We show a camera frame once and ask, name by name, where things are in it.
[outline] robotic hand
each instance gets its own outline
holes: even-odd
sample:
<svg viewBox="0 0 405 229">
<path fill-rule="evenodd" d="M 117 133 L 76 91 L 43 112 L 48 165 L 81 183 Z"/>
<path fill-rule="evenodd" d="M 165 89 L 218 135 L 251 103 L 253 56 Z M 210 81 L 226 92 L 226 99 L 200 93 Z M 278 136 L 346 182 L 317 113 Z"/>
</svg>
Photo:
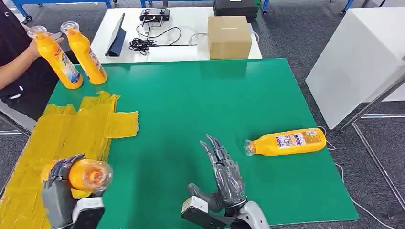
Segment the robotic hand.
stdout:
<svg viewBox="0 0 405 229">
<path fill-rule="evenodd" d="M 95 229 L 104 214 L 103 193 L 92 193 L 78 201 L 72 196 L 68 173 L 72 164 L 84 157 L 78 154 L 58 161 L 43 182 L 41 195 L 51 229 Z"/>
<path fill-rule="evenodd" d="M 201 192 L 197 185 L 189 184 L 189 193 L 208 202 L 209 209 L 214 212 L 220 212 L 222 208 L 238 209 L 238 206 L 247 202 L 239 166 L 231 159 L 218 139 L 209 135 L 207 138 L 213 149 L 203 141 L 200 141 L 200 144 L 207 152 L 213 166 L 217 190 L 207 194 Z"/>
<path fill-rule="evenodd" d="M 209 135 L 207 138 L 211 147 L 203 141 L 200 144 L 213 166 L 217 190 L 208 194 L 202 192 L 197 185 L 189 184 L 191 198 L 183 204 L 181 217 L 207 229 L 224 228 L 226 225 L 233 229 L 270 229 L 260 206 L 247 201 L 238 164 L 231 159 L 218 139 Z M 193 197 L 200 200 L 193 203 Z M 208 203 L 208 208 L 213 212 L 225 208 L 225 215 L 211 215 L 203 209 L 204 204 L 201 201 Z"/>
</svg>

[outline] cardboard box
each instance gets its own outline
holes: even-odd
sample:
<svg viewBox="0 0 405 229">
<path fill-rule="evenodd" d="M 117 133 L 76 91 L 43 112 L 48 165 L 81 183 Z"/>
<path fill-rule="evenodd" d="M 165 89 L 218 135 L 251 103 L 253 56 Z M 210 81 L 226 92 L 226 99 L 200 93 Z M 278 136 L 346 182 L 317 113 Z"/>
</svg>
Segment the cardboard box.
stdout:
<svg viewBox="0 0 405 229">
<path fill-rule="evenodd" d="M 247 59 L 252 46 L 245 16 L 209 17 L 210 60 Z"/>
</svg>

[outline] yellow cloth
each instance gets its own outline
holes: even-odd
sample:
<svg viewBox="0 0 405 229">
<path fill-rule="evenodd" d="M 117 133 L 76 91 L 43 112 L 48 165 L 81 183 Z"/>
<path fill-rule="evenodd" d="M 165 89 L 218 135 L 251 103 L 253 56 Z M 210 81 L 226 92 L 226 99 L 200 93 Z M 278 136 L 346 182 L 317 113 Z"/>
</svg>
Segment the yellow cloth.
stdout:
<svg viewBox="0 0 405 229">
<path fill-rule="evenodd" d="M 84 97 L 78 112 L 71 104 L 47 105 L 0 200 L 1 229 L 50 228 L 41 200 L 40 174 L 46 164 L 78 153 L 106 161 L 111 138 L 137 134 L 138 112 L 115 113 L 119 96 L 97 94 Z M 88 195 L 72 193 L 75 198 Z"/>
</svg>

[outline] game controller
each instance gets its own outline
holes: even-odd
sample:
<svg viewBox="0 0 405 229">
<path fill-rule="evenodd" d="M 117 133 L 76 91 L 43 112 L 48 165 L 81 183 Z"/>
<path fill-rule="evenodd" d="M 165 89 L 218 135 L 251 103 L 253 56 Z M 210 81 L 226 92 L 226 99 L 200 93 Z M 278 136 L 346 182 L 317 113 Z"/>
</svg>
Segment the game controller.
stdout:
<svg viewBox="0 0 405 229">
<path fill-rule="evenodd" d="M 161 22 L 168 21 L 170 18 L 170 10 L 167 8 L 147 8 L 142 10 L 139 16 L 140 21 Z"/>
</svg>

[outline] gray robotic hand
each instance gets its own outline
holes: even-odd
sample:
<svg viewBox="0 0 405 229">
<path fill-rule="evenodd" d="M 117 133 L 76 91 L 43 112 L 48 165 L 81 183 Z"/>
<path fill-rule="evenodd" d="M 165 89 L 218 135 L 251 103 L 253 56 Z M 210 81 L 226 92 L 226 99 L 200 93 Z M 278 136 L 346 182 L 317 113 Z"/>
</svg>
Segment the gray robotic hand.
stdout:
<svg viewBox="0 0 405 229">
<path fill-rule="evenodd" d="M 208 207 L 214 212 L 222 208 L 233 208 L 247 202 L 245 186 L 239 172 L 239 166 L 218 141 L 207 135 L 211 147 L 203 141 L 201 145 L 206 150 L 214 169 L 217 190 L 213 193 L 200 191 L 197 185 L 189 184 L 188 191 L 191 196 L 197 196 L 208 202 Z"/>
<path fill-rule="evenodd" d="M 68 229 L 73 226 L 72 213 L 76 200 L 72 196 L 67 176 L 72 164 L 84 157 L 84 154 L 78 154 L 58 161 L 49 172 L 48 180 L 43 182 L 42 200 L 52 229 Z"/>
</svg>

